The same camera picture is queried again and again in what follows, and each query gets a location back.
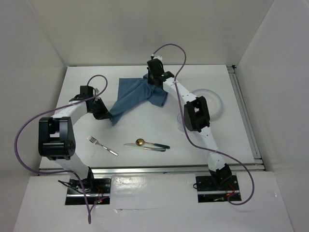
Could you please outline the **blue cloth napkin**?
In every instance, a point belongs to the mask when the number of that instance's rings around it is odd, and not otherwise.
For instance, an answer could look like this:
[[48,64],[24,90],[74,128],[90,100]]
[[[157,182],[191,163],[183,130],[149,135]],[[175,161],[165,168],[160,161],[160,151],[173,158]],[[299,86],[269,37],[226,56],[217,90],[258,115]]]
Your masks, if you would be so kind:
[[162,107],[168,93],[156,85],[148,83],[148,74],[142,78],[120,78],[117,101],[110,109],[112,125],[116,125],[122,115],[144,101]]

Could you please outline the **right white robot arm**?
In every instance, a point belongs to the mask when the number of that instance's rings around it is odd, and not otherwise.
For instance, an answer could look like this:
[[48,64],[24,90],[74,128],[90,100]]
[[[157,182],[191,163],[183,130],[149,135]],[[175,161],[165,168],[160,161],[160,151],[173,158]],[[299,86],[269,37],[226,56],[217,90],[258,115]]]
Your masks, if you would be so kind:
[[170,71],[164,71],[161,56],[152,54],[147,66],[148,83],[160,87],[179,101],[183,112],[183,127],[193,132],[208,151],[207,164],[211,174],[211,185],[215,189],[222,189],[227,185],[232,173],[225,159],[217,153],[218,146],[211,133],[211,117],[205,97],[191,93],[174,80]]

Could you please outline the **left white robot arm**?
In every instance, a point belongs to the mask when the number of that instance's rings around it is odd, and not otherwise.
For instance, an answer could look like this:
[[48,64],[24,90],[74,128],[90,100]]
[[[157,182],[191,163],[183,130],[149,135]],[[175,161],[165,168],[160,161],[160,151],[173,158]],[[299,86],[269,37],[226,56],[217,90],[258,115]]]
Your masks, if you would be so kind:
[[75,152],[76,141],[73,125],[90,113],[96,120],[110,119],[112,115],[91,86],[80,86],[80,93],[70,100],[69,106],[52,117],[39,120],[38,150],[42,157],[54,161],[64,170],[70,171],[71,183],[83,192],[95,188],[94,175]]

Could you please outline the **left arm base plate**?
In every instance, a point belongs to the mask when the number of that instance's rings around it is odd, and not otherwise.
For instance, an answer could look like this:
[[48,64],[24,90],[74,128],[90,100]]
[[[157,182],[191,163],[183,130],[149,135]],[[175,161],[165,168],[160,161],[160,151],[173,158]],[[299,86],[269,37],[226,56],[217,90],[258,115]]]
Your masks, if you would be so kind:
[[[85,205],[84,194],[77,181],[70,179],[67,182],[61,180],[58,182],[67,188],[65,205]],[[93,179],[92,187],[85,185],[88,204],[110,204],[111,183],[112,179],[107,177]]]

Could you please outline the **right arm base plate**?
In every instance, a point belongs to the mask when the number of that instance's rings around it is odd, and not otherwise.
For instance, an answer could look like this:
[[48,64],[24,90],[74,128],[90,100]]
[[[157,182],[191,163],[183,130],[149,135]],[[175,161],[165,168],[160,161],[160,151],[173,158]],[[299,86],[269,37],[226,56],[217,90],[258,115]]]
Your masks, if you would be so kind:
[[236,175],[220,186],[215,185],[211,176],[196,176],[193,188],[197,191],[199,203],[227,202],[230,197],[232,202],[241,202],[238,179]]

